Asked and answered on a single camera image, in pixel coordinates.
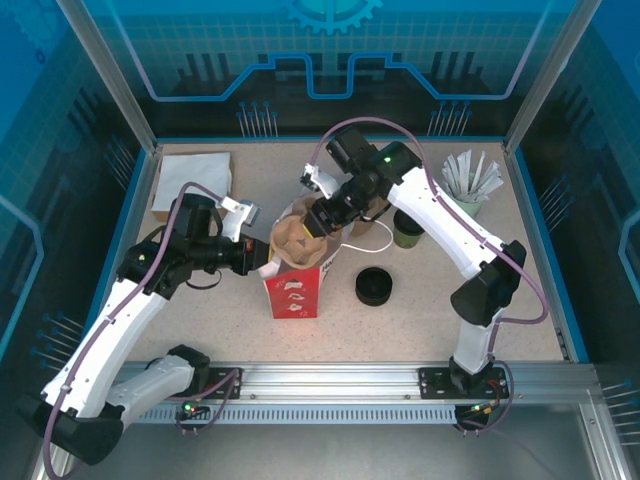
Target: cable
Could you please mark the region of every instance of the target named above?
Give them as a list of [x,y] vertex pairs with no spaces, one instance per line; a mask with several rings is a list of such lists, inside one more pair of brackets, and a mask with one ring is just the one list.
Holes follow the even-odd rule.
[[220,415],[222,415],[222,411],[224,410],[224,407],[227,405],[227,401],[229,400],[229,397],[231,396],[231,393],[233,392],[233,388],[235,387],[235,383],[236,383],[236,378],[238,378],[239,374],[240,374],[240,372],[238,371],[238,369],[234,368],[233,370],[231,370],[231,372],[229,372],[227,374],[226,377],[224,377],[222,380],[220,380],[218,383],[216,383],[213,387],[209,388],[208,390],[206,390],[203,393],[199,393],[199,394],[196,394],[196,395],[192,395],[191,397],[185,397],[185,398],[170,397],[171,400],[184,400],[185,402],[187,402],[189,400],[198,400],[200,398],[204,398],[207,395],[215,392],[216,390],[220,389],[220,387],[222,387],[222,385],[224,385],[225,383],[229,382],[229,387],[227,388],[227,391],[224,394],[224,398],[222,399],[222,403],[220,404],[220,408],[218,408],[218,411],[216,412],[216,414],[205,425],[203,425],[201,427],[195,427],[194,426],[192,429],[189,430],[189,429],[183,428],[182,423],[180,423],[180,420],[176,417],[176,427],[178,427],[180,430],[182,430],[182,434],[183,435],[185,435],[187,432],[190,432],[190,433],[193,433],[194,435],[197,435],[198,434],[197,432],[200,432],[202,430],[207,430],[207,429],[213,427],[213,424],[218,421],[218,419],[220,418]]
[[[478,422],[474,422],[472,420],[463,420],[463,423],[466,423],[468,425],[471,425],[473,427],[476,427],[477,431],[483,432],[486,431],[488,427],[483,427],[483,425],[481,423]],[[546,471],[549,475],[551,475],[552,478],[555,478],[556,480],[562,480],[552,469],[551,467],[549,467],[544,460],[542,460],[533,450],[531,450],[525,443],[523,443],[522,441],[520,441],[520,439],[518,439],[517,437],[513,436],[513,435],[509,435],[508,433],[505,433],[501,430],[493,430],[492,433],[495,433],[496,435],[499,435],[513,443],[515,443],[516,445],[518,445],[522,450],[524,450],[525,452],[527,452],[529,454],[529,456],[531,457],[531,459],[533,461],[535,461],[540,468],[542,468],[544,471]]]
[[150,240],[153,240],[156,237],[157,234],[159,234],[160,232],[164,231],[164,227],[165,227],[164,225],[160,225],[159,227],[155,228],[154,230],[149,232],[147,234],[147,236],[142,239],[142,241],[143,242],[148,242]]
[[187,284],[187,287],[193,288],[194,290],[211,290],[213,287],[217,287],[218,284],[222,281],[222,270],[216,270],[213,273],[216,272],[220,274],[220,278],[218,278],[217,282],[214,282],[210,285],[194,285],[189,280],[187,280],[185,283]]
[[[178,198],[176,199],[174,208],[171,210],[171,215],[169,215],[169,220],[167,221],[167,225],[166,225],[166,230],[168,232],[173,231],[173,226],[176,222],[180,205],[182,205],[184,194],[186,193],[187,189],[190,187],[195,187],[203,191],[204,193],[210,195],[213,199],[219,202],[222,201],[222,198],[219,195],[213,193],[208,188],[203,187],[202,185],[196,182],[185,183],[183,187],[180,189],[180,193],[178,193]],[[82,349],[80,349],[80,351],[78,352],[78,356],[76,357],[76,360],[71,365],[67,378],[65,379],[62,387],[60,387],[60,393],[58,394],[58,398],[53,404],[53,408],[51,409],[51,413],[49,414],[49,419],[47,420],[47,426],[44,431],[44,439],[42,444],[42,456],[44,460],[44,469],[47,475],[49,476],[50,480],[65,480],[75,472],[75,468],[74,468],[66,475],[62,475],[62,476],[58,475],[53,469],[53,463],[51,459],[51,437],[53,436],[53,427],[56,423],[56,419],[58,418],[58,414],[60,413],[60,409],[62,408],[62,404],[64,403],[64,399],[69,393],[69,391],[71,390],[71,384],[75,380],[76,374],[78,373],[78,370],[82,365],[82,362],[87,357],[89,350],[91,350],[91,347],[95,345],[100,335],[102,335],[102,332],[104,332],[104,330],[115,321],[116,316],[129,304],[129,302],[131,302],[131,300],[133,300],[133,298],[138,293],[140,293],[144,289],[147,283],[149,283],[149,280],[151,280],[153,275],[156,273],[156,270],[158,269],[158,265],[160,265],[160,262],[162,261],[162,257],[164,256],[164,253],[167,250],[170,237],[171,235],[163,235],[162,240],[160,242],[160,247],[158,248],[158,252],[156,254],[156,258],[151,263],[151,267],[149,268],[149,271],[146,273],[146,275],[143,277],[140,283],[131,291],[131,293],[129,293],[129,295],[127,295],[109,314],[107,314],[106,318],[102,321],[102,323],[100,323],[100,325],[98,325],[95,331],[89,336],[87,343],[85,343]]]
[[387,203],[387,205],[380,210],[378,213],[376,213],[373,217],[371,218],[367,218],[365,216],[360,216],[360,220],[362,220],[364,223],[369,223],[369,222],[375,222],[377,219],[379,219],[382,215],[384,215],[385,213],[387,213],[389,211],[389,209],[391,208],[391,204]]
[[542,321],[544,321],[545,318],[547,318],[547,316],[549,315],[549,303],[547,301],[547,298],[542,290],[542,288],[535,282],[535,280],[520,266],[518,265],[516,262],[514,262],[511,257],[509,257],[506,253],[504,253],[502,250],[500,250],[499,248],[495,247],[494,245],[492,245],[491,243],[489,243],[487,241],[487,239],[485,237],[483,237],[482,235],[480,235],[478,232],[476,232],[473,227],[471,227],[460,215],[458,215],[456,213],[456,211],[446,202],[446,200],[444,199],[444,197],[441,194],[441,190],[437,187],[435,180],[433,179],[433,174],[431,172],[431,168],[427,162],[427,155],[424,151],[424,148],[422,148],[422,144],[418,141],[418,139],[415,137],[415,135],[413,135],[409,130],[407,130],[406,128],[404,128],[401,125],[398,125],[395,122],[392,122],[391,120],[387,120],[385,118],[379,118],[379,117],[354,117],[354,118],[350,118],[348,120],[344,120],[340,123],[337,123],[336,125],[334,125],[333,127],[331,127],[329,130],[327,130],[325,132],[325,134],[322,136],[322,138],[320,139],[320,142],[318,142],[318,145],[316,145],[316,148],[313,151],[313,154],[311,155],[311,159],[309,161],[309,163],[311,165],[315,165],[317,160],[318,160],[318,155],[320,154],[320,148],[322,147],[322,145],[327,141],[327,139],[333,134],[335,133],[337,130],[340,130],[343,127],[346,127],[348,125],[353,125],[355,123],[363,123],[363,122],[369,122],[369,123],[378,123],[381,125],[386,125],[388,127],[391,127],[395,130],[397,130],[398,132],[402,133],[403,135],[405,135],[416,147],[416,149],[418,150],[418,154],[420,156],[420,159],[422,160],[422,165],[424,168],[424,173],[427,177],[427,183],[429,184],[429,188],[431,189],[431,192],[433,193],[433,195],[435,196],[435,199],[437,200],[437,202],[440,204],[440,206],[442,206],[442,208],[445,209],[445,211],[447,213],[449,213],[449,215],[451,215],[454,220],[456,220],[460,226],[462,226],[467,232],[469,232],[473,238],[475,238],[479,243],[481,247],[485,247],[487,249],[489,249],[492,253],[494,253],[495,255],[497,255],[498,257],[500,257],[504,262],[506,262],[511,268],[513,268],[516,272],[518,272],[518,274],[524,278],[524,280],[529,284],[529,286],[531,286],[531,288],[534,290],[534,292],[536,293],[536,295],[538,296],[538,298],[540,299],[540,303],[542,304],[542,313],[533,319],[522,319],[522,318],[501,318],[499,320],[497,320],[497,323],[516,323],[519,325],[535,325],[537,323],[540,323]]
[[364,248],[354,247],[353,245],[349,245],[348,243],[343,243],[341,245],[341,247],[350,248],[351,250],[357,250],[358,252],[365,252],[365,253],[380,253],[380,252],[384,252],[387,248],[389,248],[393,244],[393,232],[391,231],[391,229],[389,227],[387,227],[380,220],[374,220],[374,222],[376,222],[378,225],[382,225],[384,227],[384,229],[387,232],[389,232],[389,235],[391,235],[391,240],[389,240],[389,243],[387,243],[384,247],[379,248],[377,250],[366,250]]

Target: glass panel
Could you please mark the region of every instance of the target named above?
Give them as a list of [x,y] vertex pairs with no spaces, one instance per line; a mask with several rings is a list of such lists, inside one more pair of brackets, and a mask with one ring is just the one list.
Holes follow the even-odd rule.
[[573,0],[89,0],[160,137],[504,135]]
[[[605,386],[640,382],[638,21],[640,5],[602,2],[522,142],[549,251]],[[612,400],[626,402],[615,412],[625,433],[640,422],[627,415],[629,392],[608,391],[625,394]]]
[[0,45],[0,464],[19,479],[39,440],[15,404],[75,348],[140,147],[55,2],[2,2]]

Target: blue wall panel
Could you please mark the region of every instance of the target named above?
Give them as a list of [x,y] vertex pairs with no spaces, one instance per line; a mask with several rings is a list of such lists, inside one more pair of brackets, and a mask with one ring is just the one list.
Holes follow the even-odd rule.
[[[283,134],[378,114],[421,134],[501,135],[573,2],[88,6],[159,136],[254,136],[255,127],[255,136],[273,135],[260,128],[259,111],[254,125],[245,118],[240,105],[252,101],[269,102]],[[449,115],[456,127],[441,132]]]

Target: gear logo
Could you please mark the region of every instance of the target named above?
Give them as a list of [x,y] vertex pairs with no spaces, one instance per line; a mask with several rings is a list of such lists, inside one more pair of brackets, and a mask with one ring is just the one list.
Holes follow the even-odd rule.
[[298,20],[300,27],[311,27],[313,33],[324,31],[327,35],[359,28],[362,19],[373,18],[373,9],[382,6],[382,0],[282,0],[282,3],[289,19]]
[[37,49],[44,48],[58,30],[55,0],[0,0],[0,14],[11,14]]

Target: black mount bracket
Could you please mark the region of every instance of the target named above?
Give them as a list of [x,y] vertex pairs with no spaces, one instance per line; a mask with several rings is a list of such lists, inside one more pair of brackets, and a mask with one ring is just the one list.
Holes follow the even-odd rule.
[[[231,371],[233,370],[233,368],[234,367],[225,367],[225,368],[213,368],[213,367],[211,367],[211,368],[209,368],[209,375],[208,375],[207,380],[205,382],[205,385],[204,385],[204,387],[202,389],[196,390],[196,389],[192,388],[192,386],[190,386],[184,392],[176,393],[175,396],[176,397],[190,397],[192,395],[195,395],[198,392],[203,392],[203,391],[207,390],[208,388],[212,387],[213,385],[215,385],[216,383],[218,383],[220,380],[222,380],[227,375],[229,375],[231,373]],[[237,400],[237,399],[240,398],[240,392],[242,390],[242,375],[243,375],[244,371],[241,368],[237,368],[237,370],[238,370],[238,376],[236,377],[235,385],[233,386],[233,390],[231,391],[231,395],[229,396],[229,400]],[[224,399],[224,396],[226,395],[228,389],[229,389],[229,384],[225,383],[218,390],[216,390],[215,392],[212,392],[211,394],[209,394],[206,397],[204,397],[203,400],[222,400],[222,399]]]
[[498,382],[500,400],[509,398],[507,378],[500,367],[490,366],[483,381],[472,387],[468,394],[461,392],[451,381],[451,370],[448,367],[419,368],[418,379],[422,400],[495,400],[496,392],[488,383],[489,380]]

